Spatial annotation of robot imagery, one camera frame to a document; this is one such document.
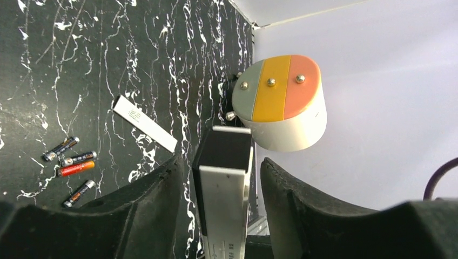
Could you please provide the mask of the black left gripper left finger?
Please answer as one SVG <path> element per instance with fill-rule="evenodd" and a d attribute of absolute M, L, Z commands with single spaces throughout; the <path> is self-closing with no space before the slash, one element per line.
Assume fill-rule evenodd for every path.
<path fill-rule="evenodd" d="M 171 258 L 183 160 L 80 208 L 1 202 L 1 258 Z"/>

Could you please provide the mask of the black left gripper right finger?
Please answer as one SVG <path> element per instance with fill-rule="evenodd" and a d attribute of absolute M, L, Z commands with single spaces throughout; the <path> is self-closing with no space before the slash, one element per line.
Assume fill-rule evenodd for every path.
<path fill-rule="evenodd" d="M 457 258 L 457 202 L 377 211 L 339 200 L 273 160 L 260 166 L 275 258 Z"/>

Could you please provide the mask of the long white remote control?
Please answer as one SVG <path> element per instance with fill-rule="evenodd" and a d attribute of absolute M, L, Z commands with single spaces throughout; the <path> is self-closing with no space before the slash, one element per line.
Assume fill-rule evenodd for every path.
<path fill-rule="evenodd" d="M 248 128 L 213 126 L 192 164 L 206 258 L 244 258 L 254 148 Z"/>

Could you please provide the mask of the white remote battery cover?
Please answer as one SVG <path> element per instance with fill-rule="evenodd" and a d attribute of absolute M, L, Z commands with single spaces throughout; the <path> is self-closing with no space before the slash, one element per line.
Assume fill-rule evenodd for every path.
<path fill-rule="evenodd" d="M 178 140 L 124 96 L 119 96 L 113 111 L 169 152 L 175 152 Z"/>

